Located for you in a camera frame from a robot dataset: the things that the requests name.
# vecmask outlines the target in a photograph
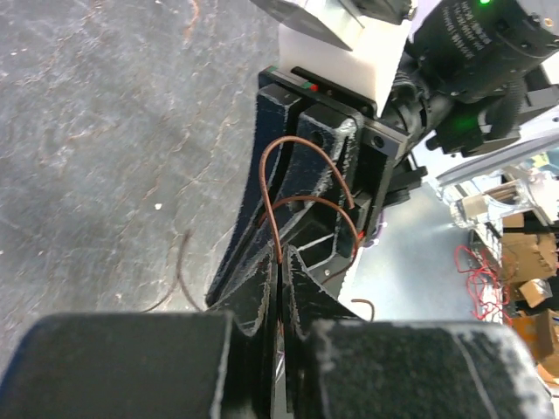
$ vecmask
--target screw hole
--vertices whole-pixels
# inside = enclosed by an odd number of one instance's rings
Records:
[[[384,140],[378,135],[375,135],[375,137],[373,138],[373,144],[375,144],[375,146],[377,146],[378,148],[383,148]]]
[[[320,148],[322,148],[322,146],[324,145],[324,137],[322,137],[322,134],[318,131],[313,131],[311,133],[310,140],[313,144],[317,145]]]

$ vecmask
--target scratched surface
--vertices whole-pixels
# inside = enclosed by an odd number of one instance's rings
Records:
[[[0,371],[47,313],[157,301],[187,229],[203,303],[274,28],[248,0],[0,2]]]

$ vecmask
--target white plastic part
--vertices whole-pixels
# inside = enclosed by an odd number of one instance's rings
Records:
[[[411,21],[404,20],[396,26],[362,17],[362,22],[365,23],[365,28],[351,52],[281,24],[279,69],[289,73],[298,66],[352,92],[373,99],[380,116],[404,52]]]
[[[548,76],[549,83],[559,85],[559,52],[546,59],[542,63],[542,67]]]

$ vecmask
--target tangled red wire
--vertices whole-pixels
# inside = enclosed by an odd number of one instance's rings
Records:
[[[459,262],[459,254],[464,251],[480,267],[462,269]],[[503,270],[500,266],[491,264],[487,250],[481,252],[481,256],[475,254],[471,249],[461,245],[454,251],[454,264],[459,273],[467,274],[466,289],[472,298],[474,309],[472,314],[478,320],[494,321],[495,316],[502,317],[504,323],[512,325],[512,320],[503,310],[503,306],[510,302],[510,288],[503,285],[501,276]],[[493,298],[487,301],[487,293],[491,292]]]

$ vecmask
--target brown wire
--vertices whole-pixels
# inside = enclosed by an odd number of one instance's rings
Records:
[[[352,303],[363,303],[363,304],[369,305],[369,307],[370,307],[370,320],[369,321],[373,321],[373,319],[375,318],[375,306],[373,306],[373,303],[371,303],[367,299],[352,299],[351,302]]]
[[[351,221],[351,218],[349,217],[349,215],[346,211],[344,211],[339,205],[336,205],[335,203],[330,202],[328,199],[320,198],[319,196],[311,196],[311,195],[308,195],[308,196],[290,196],[288,198],[280,199],[279,201],[277,201],[276,203],[273,204],[272,214],[273,214],[273,211],[275,209],[277,209],[278,207],[280,207],[281,205],[284,205],[286,203],[292,203],[294,201],[314,201],[316,203],[323,203],[324,205],[327,205],[331,209],[337,211],[346,220],[346,222],[349,225],[349,228],[351,229],[351,234],[354,237],[354,240],[355,240],[355,242],[354,242],[355,256],[353,256],[351,258],[351,262],[346,267],[344,267],[340,271],[336,272],[334,275],[330,276],[326,281],[322,282],[324,284],[325,282],[329,281],[330,279],[337,277],[341,273],[344,273],[355,262],[355,257],[357,255],[357,250],[359,248],[359,235],[357,234],[357,229],[355,228],[355,225]],[[262,217],[259,220],[259,225],[261,225],[264,222],[264,220],[266,219],[267,216],[268,216],[267,213],[264,213],[262,215]]]
[[[270,228],[272,229],[273,243],[274,243],[276,259],[278,264],[281,264],[283,255],[281,252],[280,231],[278,230],[278,224],[276,223],[276,219],[273,216],[272,203],[270,201],[270,196],[268,194],[268,185],[266,181],[266,161],[268,160],[268,156],[270,155],[272,150],[274,150],[279,144],[282,144],[284,142],[296,142],[304,146],[307,146],[313,149],[316,153],[318,153],[328,164],[328,166],[332,169],[335,178],[341,184],[343,193],[348,198],[349,208],[352,209],[355,207],[353,196],[351,195],[351,191],[349,190],[348,184],[345,183],[345,181],[343,180],[342,174],[335,166],[334,162],[328,157],[328,155],[320,147],[318,147],[316,144],[313,144],[309,140],[305,140],[304,138],[296,137],[294,135],[287,135],[285,137],[280,137],[277,140],[272,141],[270,144],[268,144],[268,146],[260,156],[259,183],[260,183],[260,192],[262,193],[262,200],[264,201],[264,207],[266,209],[266,214],[268,215],[268,218],[270,220]]]
[[[192,237],[192,233],[190,233],[190,231],[186,231],[183,234],[183,240],[181,241],[181,244],[178,248],[178,257],[176,258],[175,277],[173,279],[173,283],[171,284],[171,286],[169,287],[169,289],[167,290],[165,295],[159,299],[159,301],[157,301],[155,304],[153,304],[150,308],[142,310],[141,313],[152,312],[157,307],[159,307],[161,304],[163,304],[165,301],[167,301],[167,299],[169,299],[169,297],[171,296],[173,291],[176,289],[177,285],[181,286],[181,290],[183,291],[184,297],[186,297],[186,299],[195,308],[195,310],[197,310],[198,312],[202,311],[202,309],[197,304],[197,302],[192,298],[192,295],[190,295],[190,291],[188,289],[188,286],[184,282],[184,278],[183,278],[184,251],[186,250],[186,245],[190,241],[191,237]]]

